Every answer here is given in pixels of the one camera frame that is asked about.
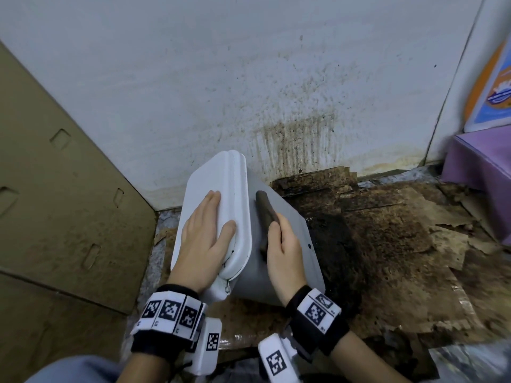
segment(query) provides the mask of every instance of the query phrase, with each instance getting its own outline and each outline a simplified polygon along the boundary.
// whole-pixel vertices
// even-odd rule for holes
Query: mold stain
[[[257,129],[253,146],[263,173],[282,178],[320,169],[320,162],[332,150],[335,122],[333,112],[315,113]]]

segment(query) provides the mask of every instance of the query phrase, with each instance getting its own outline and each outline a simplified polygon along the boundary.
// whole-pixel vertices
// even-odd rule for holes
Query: white plastic container
[[[188,179],[171,269],[179,256],[183,225],[209,190],[222,193],[218,207],[217,236],[222,226],[231,219],[236,221],[237,229],[216,280],[201,296],[205,303],[224,300],[232,293],[241,298],[280,305],[268,276],[268,268],[259,251],[263,237],[256,211],[256,192],[259,190],[268,194],[276,212],[289,219],[302,245],[307,283],[310,287],[324,292],[323,276],[305,219],[247,169],[245,156],[237,151],[220,152]]]

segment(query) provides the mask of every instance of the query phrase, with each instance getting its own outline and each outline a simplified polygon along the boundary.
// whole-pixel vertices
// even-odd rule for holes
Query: hand
[[[268,274],[278,299],[286,306],[296,292],[307,284],[303,268],[302,247],[287,220],[277,214],[277,222],[268,229]]]
[[[217,239],[217,207],[220,192],[209,191],[184,224],[179,257],[167,283],[178,284],[201,293],[211,286],[223,263],[236,222],[223,225]]]

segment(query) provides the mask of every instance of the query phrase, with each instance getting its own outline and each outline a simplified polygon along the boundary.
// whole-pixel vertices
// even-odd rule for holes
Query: white lid
[[[234,235],[222,269],[214,286],[225,285],[238,276],[245,267],[252,251],[252,229],[248,205],[247,166],[245,156],[237,151],[220,152],[198,168],[188,179],[183,207],[177,229],[176,244],[172,255],[174,267],[181,247],[181,233],[185,222],[204,199],[209,190],[220,191],[222,199],[218,206],[217,237],[222,226],[229,220],[236,221]]]

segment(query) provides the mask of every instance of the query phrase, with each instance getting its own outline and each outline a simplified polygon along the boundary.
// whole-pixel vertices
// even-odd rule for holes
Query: dark brown handle
[[[263,260],[266,262],[266,257],[268,255],[268,229],[270,228],[271,222],[278,223],[278,216],[271,206],[270,199],[268,199],[268,194],[265,191],[257,191],[255,193],[255,208],[263,232],[259,250],[261,251]]]

